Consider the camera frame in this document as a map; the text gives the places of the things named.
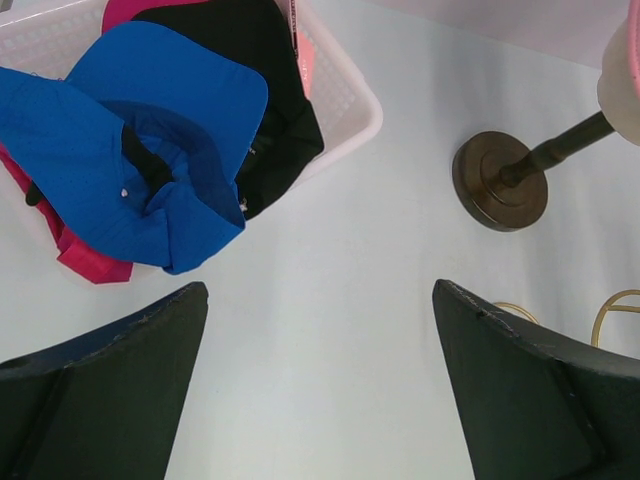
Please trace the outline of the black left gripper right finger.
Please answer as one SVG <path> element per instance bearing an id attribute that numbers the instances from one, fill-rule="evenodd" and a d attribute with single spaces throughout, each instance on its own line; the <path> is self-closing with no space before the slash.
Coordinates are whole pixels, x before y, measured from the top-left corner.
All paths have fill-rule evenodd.
<path id="1" fill-rule="evenodd" d="M 432 300 L 475 478 L 638 478 L 638 360 L 450 280 L 435 283 Z"/>

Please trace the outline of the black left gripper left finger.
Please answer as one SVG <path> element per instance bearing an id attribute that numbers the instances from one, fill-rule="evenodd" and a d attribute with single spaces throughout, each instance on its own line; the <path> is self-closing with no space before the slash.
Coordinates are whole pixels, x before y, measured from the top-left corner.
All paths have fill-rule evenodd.
<path id="1" fill-rule="evenodd" d="M 208 313 L 204 283 L 1 365 L 4 479 L 162 479 Z"/>

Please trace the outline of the magenta hat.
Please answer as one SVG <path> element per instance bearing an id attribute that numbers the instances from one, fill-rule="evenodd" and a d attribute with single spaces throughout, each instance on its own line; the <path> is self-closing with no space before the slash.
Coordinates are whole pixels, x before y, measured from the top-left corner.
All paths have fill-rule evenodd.
<path id="1" fill-rule="evenodd" d="M 138 13 L 151 8 L 187 4 L 194 4 L 194 1 L 108 1 L 102 14 L 101 32 L 105 33 L 121 23 L 132 20 Z M 132 263 L 112 259 L 91 249 L 64 224 L 45 199 L 40 200 L 35 208 L 48 225 L 54 243 L 59 250 L 57 260 L 61 264 L 93 284 L 124 283 L 130 280 L 133 270 Z"/>

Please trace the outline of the blue baseball cap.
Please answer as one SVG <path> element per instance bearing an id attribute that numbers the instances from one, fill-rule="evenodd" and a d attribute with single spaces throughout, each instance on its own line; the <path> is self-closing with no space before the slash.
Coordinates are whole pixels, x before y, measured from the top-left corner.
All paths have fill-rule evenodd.
<path id="1" fill-rule="evenodd" d="M 253 69 L 131 21 L 63 80 L 3 69 L 1 142 L 90 248 L 181 274 L 244 230 L 235 178 L 267 100 Z"/>

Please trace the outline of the light pink bucket hat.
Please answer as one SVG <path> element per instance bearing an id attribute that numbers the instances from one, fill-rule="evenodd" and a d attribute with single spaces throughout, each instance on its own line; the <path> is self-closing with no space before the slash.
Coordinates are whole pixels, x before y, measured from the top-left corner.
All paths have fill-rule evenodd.
<path id="1" fill-rule="evenodd" d="M 639 0 L 629 4 L 626 19 L 629 72 L 636 93 L 639 93 Z"/>

